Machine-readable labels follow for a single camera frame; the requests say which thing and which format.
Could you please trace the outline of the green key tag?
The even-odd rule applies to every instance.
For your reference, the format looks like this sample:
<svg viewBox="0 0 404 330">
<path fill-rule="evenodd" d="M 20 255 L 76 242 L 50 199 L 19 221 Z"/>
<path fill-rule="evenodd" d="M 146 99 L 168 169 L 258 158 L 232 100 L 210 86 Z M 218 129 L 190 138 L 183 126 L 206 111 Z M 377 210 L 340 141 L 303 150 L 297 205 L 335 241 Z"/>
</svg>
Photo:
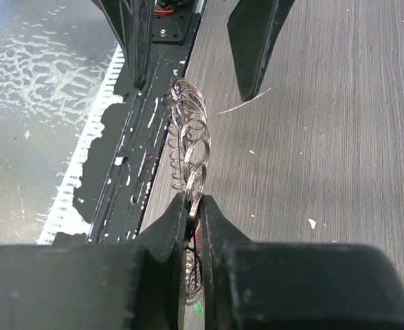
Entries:
<svg viewBox="0 0 404 330">
<path fill-rule="evenodd" d="M 197 302 L 194 304 L 194 310 L 196 311 L 197 315 L 203 315 L 203 304 L 201 302 Z"/>
</svg>

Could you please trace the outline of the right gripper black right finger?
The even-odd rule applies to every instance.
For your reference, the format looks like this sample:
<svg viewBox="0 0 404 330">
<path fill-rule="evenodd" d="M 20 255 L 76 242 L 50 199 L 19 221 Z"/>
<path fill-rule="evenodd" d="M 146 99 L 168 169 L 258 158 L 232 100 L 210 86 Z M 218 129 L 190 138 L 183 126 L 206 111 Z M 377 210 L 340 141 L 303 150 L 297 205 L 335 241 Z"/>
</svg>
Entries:
<svg viewBox="0 0 404 330">
<path fill-rule="evenodd" d="M 404 329 L 404 287 L 370 245 L 255 242 L 200 203 L 206 329 Z"/>
</svg>

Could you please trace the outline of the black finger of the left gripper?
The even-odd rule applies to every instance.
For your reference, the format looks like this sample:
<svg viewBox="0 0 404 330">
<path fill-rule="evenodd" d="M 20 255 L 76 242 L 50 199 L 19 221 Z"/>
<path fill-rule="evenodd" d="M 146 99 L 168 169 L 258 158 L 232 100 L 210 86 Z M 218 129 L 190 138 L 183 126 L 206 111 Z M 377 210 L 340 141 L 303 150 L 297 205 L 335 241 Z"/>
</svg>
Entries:
<svg viewBox="0 0 404 330">
<path fill-rule="evenodd" d="M 240 98 L 260 90 L 277 37 L 294 0 L 240 0 L 227 22 Z"/>
<path fill-rule="evenodd" d="M 154 2 L 103 0 L 100 6 L 122 48 L 131 84 L 143 88 L 150 59 Z"/>
</svg>

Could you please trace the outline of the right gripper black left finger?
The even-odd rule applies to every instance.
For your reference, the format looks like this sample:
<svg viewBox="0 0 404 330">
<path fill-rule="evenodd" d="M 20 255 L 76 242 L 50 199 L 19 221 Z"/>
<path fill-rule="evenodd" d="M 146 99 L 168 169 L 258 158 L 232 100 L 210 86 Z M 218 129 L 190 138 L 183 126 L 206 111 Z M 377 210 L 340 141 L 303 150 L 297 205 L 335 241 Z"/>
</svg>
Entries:
<svg viewBox="0 0 404 330">
<path fill-rule="evenodd" d="M 0 246 L 0 329 L 182 329 L 186 215 L 176 195 L 128 243 Z"/>
</svg>

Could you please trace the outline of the metal keyring disc with rings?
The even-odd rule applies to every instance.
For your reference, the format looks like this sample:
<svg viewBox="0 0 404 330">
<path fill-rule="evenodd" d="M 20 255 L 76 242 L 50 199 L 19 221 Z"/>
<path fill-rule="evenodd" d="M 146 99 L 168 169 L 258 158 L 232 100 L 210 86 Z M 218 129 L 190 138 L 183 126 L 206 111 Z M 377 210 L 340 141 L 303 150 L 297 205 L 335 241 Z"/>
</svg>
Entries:
<svg viewBox="0 0 404 330">
<path fill-rule="evenodd" d="M 172 188 L 183 194 L 184 207 L 188 211 L 185 303 L 200 307 L 203 300 L 203 267 L 198 237 L 199 204 L 203 197 L 211 145 L 207 108 L 201 91 L 182 77 L 174 77 L 170 82 L 168 108 Z"/>
</svg>

